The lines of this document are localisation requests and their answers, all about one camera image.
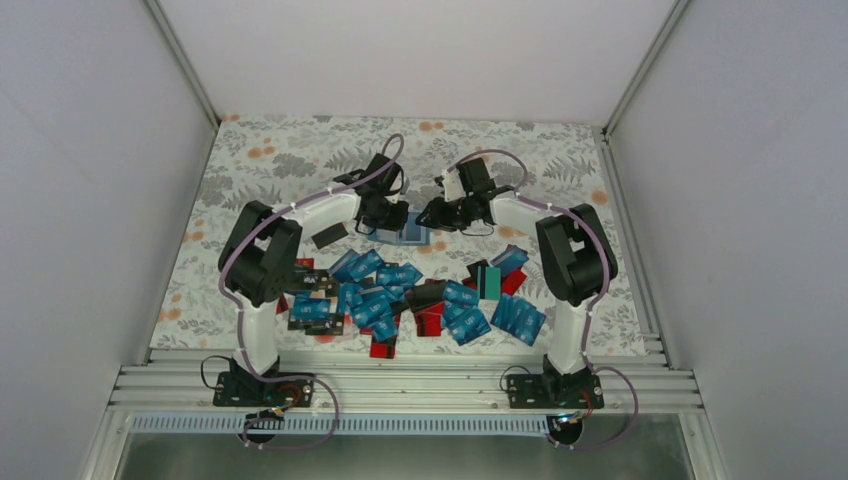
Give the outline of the blue leather card holder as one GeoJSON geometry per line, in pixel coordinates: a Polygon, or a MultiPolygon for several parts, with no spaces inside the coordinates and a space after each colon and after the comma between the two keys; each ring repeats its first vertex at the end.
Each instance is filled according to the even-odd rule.
{"type": "Polygon", "coordinates": [[[377,243],[393,246],[429,246],[430,229],[416,223],[419,214],[420,211],[409,211],[407,220],[400,230],[376,229],[368,235],[368,238],[377,243]]]}

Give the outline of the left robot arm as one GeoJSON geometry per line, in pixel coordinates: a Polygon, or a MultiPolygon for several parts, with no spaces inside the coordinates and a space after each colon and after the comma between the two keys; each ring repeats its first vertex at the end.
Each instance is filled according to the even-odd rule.
{"type": "Polygon", "coordinates": [[[219,258],[219,292],[235,304],[237,348],[233,357],[245,372],[239,392],[255,405],[278,391],[275,345],[276,305],[294,279],[301,241],[358,217],[393,194],[396,155],[378,154],[375,169],[340,176],[328,187],[274,208],[260,201],[244,205],[219,258]]]}

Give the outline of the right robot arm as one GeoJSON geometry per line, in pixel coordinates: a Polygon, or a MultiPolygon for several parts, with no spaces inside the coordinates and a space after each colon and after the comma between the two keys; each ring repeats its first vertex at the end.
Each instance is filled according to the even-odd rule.
{"type": "Polygon", "coordinates": [[[541,384],[544,399],[565,407],[580,393],[575,373],[589,369],[587,343],[594,306],[618,275],[618,264],[597,211],[589,204],[571,208],[533,200],[511,186],[495,185],[485,163],[471,161],[462,181],[450,167],[434,179],[439,193],[416,222],[430,229],[464,231],[475,222],[507,226],[538,246],[542,273],[556,299],[553,337],[541,384]]]}

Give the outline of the teal black stripe card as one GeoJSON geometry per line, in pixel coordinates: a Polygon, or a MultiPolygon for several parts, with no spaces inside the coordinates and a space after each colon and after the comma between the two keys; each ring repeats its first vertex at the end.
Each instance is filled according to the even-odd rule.
{"type": "Polygon", "coordinates": [[[476,274],[476,287],[481,300],[498,300],[501,296],[502,276],[497,267],[479,266],[476,274]]]}

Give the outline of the red card right side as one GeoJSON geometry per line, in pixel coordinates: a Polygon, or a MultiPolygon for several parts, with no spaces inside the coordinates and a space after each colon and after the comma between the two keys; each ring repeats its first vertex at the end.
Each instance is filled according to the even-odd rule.
{"type": "Polygon", "coordinates": [[[508,275],[502,278],[501,293],[505,295],[515,295],[527,279],[527,275],[521,268],[513,270],[508,275]]]}

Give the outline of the red card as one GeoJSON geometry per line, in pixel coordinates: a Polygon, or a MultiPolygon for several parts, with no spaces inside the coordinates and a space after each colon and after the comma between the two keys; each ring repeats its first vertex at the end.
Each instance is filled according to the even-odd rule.
{"type": "Polygon", "coordinates": [[[502,278],[501,293],[505,295],[515,295],[527,279],[527,275],[521,268],[513,270],[508,275],[502,278]]]}
{"type": "Polygon", "coordinates": [[[375,338],[372,338],[369,356],[378,359],[394,359],[396,356],[396,343],[396,336],[383,341],[377,341],[375,338]]]}

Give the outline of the black visa card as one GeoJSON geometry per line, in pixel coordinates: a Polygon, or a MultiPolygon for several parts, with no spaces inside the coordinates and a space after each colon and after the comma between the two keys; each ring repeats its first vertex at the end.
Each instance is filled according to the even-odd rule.
{"type": "Polygon", "coordinates": [[[319,292],[327,297],[336,297],[338,290],[338,280],[326,270],[310,268],[296,268],[285,287],[285,291],[292,295],[319,292]]]}

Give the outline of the blue cards right stack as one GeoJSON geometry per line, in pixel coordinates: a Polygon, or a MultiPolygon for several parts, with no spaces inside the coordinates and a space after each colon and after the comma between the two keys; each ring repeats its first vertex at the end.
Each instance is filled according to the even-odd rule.
{"type": "Polygon", "coordinates": [[[532,347],[546,320],[547,316],[529,301],[502,294],[490,324],[532,347]]]}

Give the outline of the red card front centre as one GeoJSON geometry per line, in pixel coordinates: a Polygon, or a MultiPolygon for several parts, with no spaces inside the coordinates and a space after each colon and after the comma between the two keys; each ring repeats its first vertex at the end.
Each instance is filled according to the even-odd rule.
{"type": "Polygon", "coordinates": [[[375,338],[372,338],[369,356],[378,359],[394,359],[396,356],[396,343],[396,336],[383,341],[377,341],[375,338]]]}

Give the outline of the floral patterned table mat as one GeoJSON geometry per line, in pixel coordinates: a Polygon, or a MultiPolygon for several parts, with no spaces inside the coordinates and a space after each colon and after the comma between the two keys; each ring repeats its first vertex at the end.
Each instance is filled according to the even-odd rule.
{"type": "MultiPolygon", "coordinates": [[[[441,189],[434,178],[459,158],[482,149],[502,149],[528,168],[520,193],[561,207],[591,205],[615,251],[619,273],[593,311],[589,354],[594,357],[644,356],[643,328],[601,172],[592,128],[588,125],[437,119],[345,118],[330,116],[231,115],[222,122],[203,174],[150,347],[154,349],[221,349],[236,347],[234,304],[217,289],[223,247],[243,206],[252,200],[276,207],[322,188],[340,174],[365,168],[393,133],[405,138],[398,164],[411,185],[403,199],[418,211],[441,189]]],[[[298,256],[328,268],[348,250],[374,248],[387,262],[411,263],[424,278],[459,281],[466,265],[490,260],[508,245],[526,250],[527,276],[517,296],[544,311],[547,321],[532,347],[509,333],[490,333],[459,346],[443,330],[436,337],[417,335],[410,312],[403,312],[394,360],[416,355],[537,356],[552,337],[555,298],[547,289],[536,241],[507,226],[474,226],[472,234],[432,232],[427,245],[377,244],[346,228],[349,236],[315,249],[307,237],[298,256]]],[[[345,326],[340,336],[308,336],[288,330],[288,314],[277,315],[276,343],[281,351],[351,353],[369,356],[370,334],[345,326]]]]}

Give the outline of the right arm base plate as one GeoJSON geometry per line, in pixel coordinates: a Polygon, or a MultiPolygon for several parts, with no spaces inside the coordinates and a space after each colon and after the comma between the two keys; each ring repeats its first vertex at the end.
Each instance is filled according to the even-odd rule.
{"type": "Polygon", "coordinates": [[[509,374],[506,392],[512,409],[602,409],[600,378],[588,370],[572,374],[509,374]]]}

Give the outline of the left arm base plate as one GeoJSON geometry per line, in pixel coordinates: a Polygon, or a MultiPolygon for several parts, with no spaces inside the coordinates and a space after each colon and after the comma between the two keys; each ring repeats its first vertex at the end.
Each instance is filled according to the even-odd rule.
{"type": "Polygon", "coordinates": [[[302,407],[311,405],[315,376],[285,373],[286,381],[261,382],[249,373],[218,375],[212,403],[216,407],[302,407]]]}

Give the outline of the aluminium rail frame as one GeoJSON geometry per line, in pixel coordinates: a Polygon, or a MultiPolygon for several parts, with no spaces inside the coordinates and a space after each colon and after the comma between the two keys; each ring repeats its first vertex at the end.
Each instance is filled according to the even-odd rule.
{"type": "MultiPolygon", "coordinates": [[[[538,370],[536,355],[400,354],[392,360],[340,352],[283,352],[285,371],[315,374],[344,413],[506,414],[499,387],[508,366],[538,370]]],[[[664,356],[603,357],[603,413],[699,413],[704,408],[693,372],[673,370],[664,356]]],[[[148,361],[120,369],[108,404],[115,409],[207,410],[212,392],[200,370],[227,367],[214,350],[154,350],[148,361]]]]}

